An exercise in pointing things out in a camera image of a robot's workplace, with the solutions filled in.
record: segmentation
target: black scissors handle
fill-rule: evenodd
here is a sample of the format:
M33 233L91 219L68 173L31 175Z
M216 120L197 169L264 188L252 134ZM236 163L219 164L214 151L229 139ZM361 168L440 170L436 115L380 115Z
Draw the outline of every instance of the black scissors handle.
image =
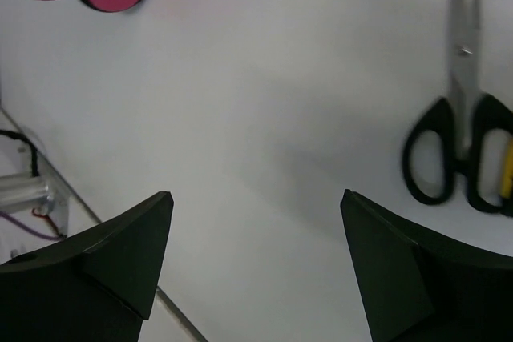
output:
M417 140L433 131L442 144L443 185L438 196L425 194L415 182L411 171L411 157ZM454 192L454 175L458 168L455 154L456 126L454 112L446 98L438 99L413 127L402 151L402 176L410 194L420 203L438 205L446 202Z
M480 163L483 142L488 132L504 130L513 135L513 113L497 98L485 94L478 102L472 119L472 144L467 160L467 200L478 211L496 213L504 207L488 203L479 195Z

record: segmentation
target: yellow and black object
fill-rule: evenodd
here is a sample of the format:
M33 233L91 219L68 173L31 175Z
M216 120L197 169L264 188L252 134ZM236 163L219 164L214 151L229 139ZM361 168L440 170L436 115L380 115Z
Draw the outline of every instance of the yellow and black object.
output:
M500 188L500 197L503 201L502 214L513 216L513 139L507 145L504 157L503 181Z

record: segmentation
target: scissors blade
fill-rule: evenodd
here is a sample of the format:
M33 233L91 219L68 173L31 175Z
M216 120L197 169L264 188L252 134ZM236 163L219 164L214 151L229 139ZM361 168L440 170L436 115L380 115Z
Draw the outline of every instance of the scissors blade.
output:
M480 0L450 0L449 7L448 99L456 121L457 156L464 159L471 145L474 106L482 96L479 89Z

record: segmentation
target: yellow object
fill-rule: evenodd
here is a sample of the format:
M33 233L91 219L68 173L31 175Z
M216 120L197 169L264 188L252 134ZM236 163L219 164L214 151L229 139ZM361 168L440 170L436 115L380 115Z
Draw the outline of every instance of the yellow object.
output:
M500 196L504 199L511 198L513 191L513 139L507 145L506 157L504 159L503 183L500 189Z

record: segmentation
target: wire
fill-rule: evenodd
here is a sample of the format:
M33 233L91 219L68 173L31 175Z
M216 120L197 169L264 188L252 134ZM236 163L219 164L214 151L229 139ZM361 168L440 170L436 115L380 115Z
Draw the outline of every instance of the wire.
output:
M9 214L7 214L4 211L0 211L0 218L6 219L8 222L11 222L14 226L19 227L23 231L26 231L29 234L31 234L31 235L33 235L33 236L35 236L37 238L40 238L40 239L50 240L52 242L57 242L59 240L63 240L64 239L61 236L46 235L46 234L43 234L43 233L41 233L39 231L36 231L36 230L28 227L24 223L20 222L19 220L15 219L12 215L9 215Z
M30 172L32 173L32 176L39 176L38 150L35 148L35 145L30 141L30 139L28 139L22 133L11 130L0 130L0 135L4 135L7 138L14 140L21 140L30 147Z

